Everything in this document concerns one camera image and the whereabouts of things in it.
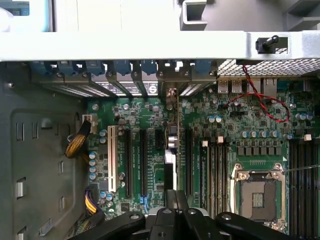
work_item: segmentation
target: electrolytic capacitor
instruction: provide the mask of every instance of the electrolytic capacitor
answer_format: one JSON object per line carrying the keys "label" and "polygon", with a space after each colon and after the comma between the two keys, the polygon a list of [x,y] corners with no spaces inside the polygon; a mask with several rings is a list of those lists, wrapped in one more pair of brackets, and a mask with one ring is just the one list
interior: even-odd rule
{"label": "electrolytic capacitor", "polygon": [[107,200],[107,201],[112,201],[112,199],[114,199],[114,195],[113,195],[111,192],[109,192],[109,193],[106,195],[106,200]]}
{"label": "electrolytic capacitor", "polygon": [[243,137],[243,138],[247,138],[247,137],[248,137],[248,132],[247,132],[247,131],[242,131],[242,132],[240,133],[240,135],[241,135],[241,137]]}
{"label": "electrolytic capacitor", "polygon": [[96,177],[97,177],[97,174],[95,172],[89,174],[89,179],[91,179],[91,180],[95,180]]}
{"label": "electrolytic capacitor", "polygon": [[95,159],[95,158],[97,158],[97,153],[96,153],[95,151],[90,152],[90,153],[89,153],[89,158],[90,158],[90,159]]}
{"label": "electrolytic capacitor", "polygon": [[260,131],[259,132],[259,137],[260,138],[266,138],[267,137],[267,132],[266,131]]}
{"label": "electrolytic capacitor", "polygon": [[269,136],[272,138],[277,138],[278,137],[278,132],[277,131],[270,131]]}
{"label": "electrolytic capacitor", "polygon": [[306,119],[309,120],[309,121],[311,121],[312,119],[314,119],[314,115],[313,115],[312,113],[308,113],[308,114],[306,115]]}
{"label": "electrolytic capacitor", "polygon": [[256,138],[258,134],[257,134],[256,131],[251,131],[251,132],[249,133],[249,135],[250,135],[251,138]]}
{"label": "electrolytic capacitor", "polygon": [[107,139],[105,137],[100,137],[99,143],[105,144],[107,142]]}
{"label": "electrolytic capacitor", "polygon": [[97,164],[97,162],[96,162],[95,159],[91,159],[91,160],[89,161],[89,165],[90,165],[91,167],[95,166],[96,164]]}
{"label": "electrolytic capacitor", "polygon": [[90,173],[95,173],[96,172],[96,167],[95,166],[89,167],[89,172]]}
{"label": "electrolytic capacitor", "polygon": [[107,135],[107,130],[103,129],[99,132],[100,137],[105,137]]}
{"label": "electrolytic capacitor", "polygon": [[119,174],[119,180],[120,181],[122,181],[124,178],[125,178],[125,173],[124,172],[121,172],[120,174]]}
{"label": "electrolytic capacitor", "polygon": [[220,116],[216,116],[215,121],[219,124],[222,122],[222,118]]}
{"label": "electrolytic capacitor", "polygon": [[291,140],[291,139],[294,138],[294,136],[291,133],[289,133],[289,134],[284,134],[283,138],[286,139],[286,140]]}
{"label": "electrolytic capacitor", "polygon": [[107,197],[107,193],[105,191],[100,192],[100,198],[104,199]]}
{"label": "electrolytic capacitor", "polygon": [[297,114],[295,115],[295,118],[296,118],[297,120],[304,121],[304,120],[307,119],[307,114],[305,114],[305,113],[297,113]]}
{"label": "electrolytic capacitor", "polygon": [[215,122],[215,117],[214,116],[209,116],[208,117],[209,123],[213,124]]}

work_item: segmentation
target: blue capacitor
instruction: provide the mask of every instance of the blue capacitor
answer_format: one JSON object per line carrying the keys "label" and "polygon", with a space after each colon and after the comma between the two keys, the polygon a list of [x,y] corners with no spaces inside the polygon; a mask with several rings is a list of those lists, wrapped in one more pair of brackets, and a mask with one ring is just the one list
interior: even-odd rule
{"label": "blue capacitor", "polygon": [[107,197],[107,193],[105,191],[100,192],[100,198],[104,199]]}

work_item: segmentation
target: capacitor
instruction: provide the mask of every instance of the capacitor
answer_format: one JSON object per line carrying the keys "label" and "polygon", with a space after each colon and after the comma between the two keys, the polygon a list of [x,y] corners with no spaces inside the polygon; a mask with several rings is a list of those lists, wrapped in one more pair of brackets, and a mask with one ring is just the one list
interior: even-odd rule
{"label": "capacitor", "polygon": [[115,119],[119,119],[119,118],[120,118],[120,113],[116,111],[116,112],[114,113],[114,118],[115,118]]}
{"label": "capacitor", "polygon": [[89,179],[91,179],[91,180],[95,180],[96,177],[97,177],[97,174],[96,174],[96,173],[90,173],[90,174],[89,174]]}
{"label": "capacitor", "polygon": [[112,207],[113,204],[114,204],[114,203],[113,203],[112,201],[107,201],[107,202],[106,202],[106,206],[107,206],[108,208]]}
{"label": "capacitor", "polygon": [[243,138],[247,138],[247,137],[248,137],[248,132],[247,132],[247,131],[242,131],[242,132],[240,133],[240,135],[241,135],[241,137],[243,137]]}
{"label": "capacitor", "polygon": [[125,173],[124,172],[121,172],[120,174],[119,174],[119,180],[120,181],[122,181],[124,178],[125,178]]}
{"label": "capacitor", "polygon": [[107,142],[107,139],[105,137],[100,137],[99,143],[105,144]]}
{"label": "capacitor", "polygon": [[129,110],[129,105],[128,104],[123,105],[123,110]]}
{"label": "capacitor", "polygon": [[296,118],[297,120],[304,121],[304,120],[307,119],[307,114],[305,114],[305,113],[297,113],[297,114],[295,115],[295,118]]}
{"label": "capacitor", "polygon": [[103,129],[99,132],[100,137],[105,137],[107,135],[107,130]]}
{"label": "capacitor", "polygon": [[107,193],[105,191],[100,192],[100,198],[104,199],[107,197]]}
{"label": "capacitor", "polygon": [[295,103],[290,103],[289,108],[296,109],[297,105]]}
{"label": "capacitor", "polygon": [[259,137],[260,138],[266,138],[267,137],[267,132],[266,131],[260,131],[259,132]]}
{"label": "capacitor", "polygon": [[277,138],[278,137],[278,132],[277,131],[270,131],[269,136],[272,138]]}
{"label": "capacitor", "polygon": [[95,173],[96,172],[96,167],[95,166],[89,167],[89,172],[90,173]]}
{"label": "capacitor", "polygon": [[114,199],[114,195],[112,192],[109,192],[107,195],[106,195],[106,198],[105,198],[107,201],[112,201],[112,199]]}
{"label": "capacitor", "polygon": [[94,159],[91,159],[90,161],[89,161],[89,165],[91,166],[91,167],[93,167],[93,166],[95,166],[96,165],[96,160],[94,160]]}
{"label": "capacitor", "polygon": [[251,131],[251,132],[249,133],[249,135],[250,135],[251,138],[256,138],[258,134],[257,134],[256,131]]}
{"label": "capacitor", "polygon": [[90,159],[95,159],[95,158],[97,158],[97,153],[96,153],[95,151],[90,152],[90,153],[89,153],[89,158],[90,158]]}
{"label": "capacitor", "polygon": [[314,119],[314,115],[313,115],[312,113],[308,113],[308,114],[306,115],[306,119],[309,120],[309,121],[311,121],[312,119]]}
{"label": "capacitor", "polygon": [[284,134],[283,138],[286,139],[286,140],[291,140],[291,139],[294,138],[294,136],[291,133],[289,133],[289,134]]}
{"label": "capacitor", "polygon": [[216,116],[215,121],[219,124],[222,122],[222,118],[220,116]]}
{"label": "capacitor", "polygon": [[208,117],[208,121],[209,121],[209,123],[214,123],[215,122],[215,117],[214,116]]}

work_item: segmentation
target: pcie slot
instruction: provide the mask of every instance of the pcie slot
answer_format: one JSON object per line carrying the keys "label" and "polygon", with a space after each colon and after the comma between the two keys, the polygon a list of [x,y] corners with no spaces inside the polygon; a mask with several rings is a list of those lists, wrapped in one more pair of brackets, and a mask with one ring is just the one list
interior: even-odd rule
{"label": "pcie slot", "polygon": [[148,138],[147,130],[140,129],[140,196],[146,196],[148,191]]}
{"label": "pcie slot", "polygon": [[[315,142],[291,141],[289,168],[317,164],[318,145]],[[300,238],[318,237],[318,168],[292,171],[289,174],[289,230]]]}
{"label": "pcie slot", "polygon": [[116,126],[107,127],[108,138],[108,188],[110,192],[118,189],[118,133]]}
{"label": "pcie slot", "polygon": [[125,157],[125,166],[126,166],[126,175],[125,175],[125,194],[127,197],[133,195],[133,154],[132,154],[132,132],[130,129],[124,130],[124,157]]}
{"label": "pcie slot", "polygon": [[186,174],[185,174],[185,194],[190,196],[194,194],[193,189],[193,131],[192,129],[184,130],[185,138],[185,164],[186,164]]}

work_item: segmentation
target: black pcie slot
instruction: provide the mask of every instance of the black pcie slot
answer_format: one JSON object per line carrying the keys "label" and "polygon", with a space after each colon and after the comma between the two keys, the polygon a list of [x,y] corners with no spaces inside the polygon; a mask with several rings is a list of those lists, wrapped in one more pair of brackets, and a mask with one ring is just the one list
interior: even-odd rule
{"label": "black pcie slot", "polygon": [[[316,142],[291,141],[289,168],[295,169],[317,164]],[[289,230],[299,238],[318,237],[318,168],[289,173]]]}
{"label": "black pcie slot", "polygon": [[185,164],[186,164],[186,175],[185,175],[185,195],[188,197],[194,194],[194,181],[193,181],[193,131],[192,129],[184,130],[185,138]]}
{"label": "black pcie slot", "polygon": [[140,196],[146,196],[148,191],[148,138],[147,130],[140,129]]}
{"label": "black pcie slot", "polygon": [[130,129],[124,130],[124,157],[125,157],[125,195],[129,198],[133,195],[133,154],[132,154],[132,132]]}

